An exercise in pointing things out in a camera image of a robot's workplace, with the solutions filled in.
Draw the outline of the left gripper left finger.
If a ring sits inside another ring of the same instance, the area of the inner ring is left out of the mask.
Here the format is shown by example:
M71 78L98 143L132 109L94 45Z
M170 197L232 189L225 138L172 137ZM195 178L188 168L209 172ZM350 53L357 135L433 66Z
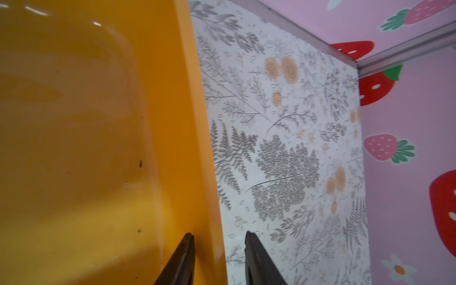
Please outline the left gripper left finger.
M195 277L195 238L186 233L154 285L193 285Z

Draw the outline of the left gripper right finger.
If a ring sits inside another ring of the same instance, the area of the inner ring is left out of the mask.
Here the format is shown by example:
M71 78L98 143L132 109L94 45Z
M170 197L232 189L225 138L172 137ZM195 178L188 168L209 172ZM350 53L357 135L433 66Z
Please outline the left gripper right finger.
M258 236L245 236L245 275L247 285L287 285Z

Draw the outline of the yellow plastic storage tray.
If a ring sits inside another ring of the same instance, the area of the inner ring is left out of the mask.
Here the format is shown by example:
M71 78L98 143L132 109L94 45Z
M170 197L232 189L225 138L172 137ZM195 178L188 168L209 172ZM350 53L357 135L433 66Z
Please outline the yellow plastic storage tray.
M1 2L1 283L228 282L186 1Z

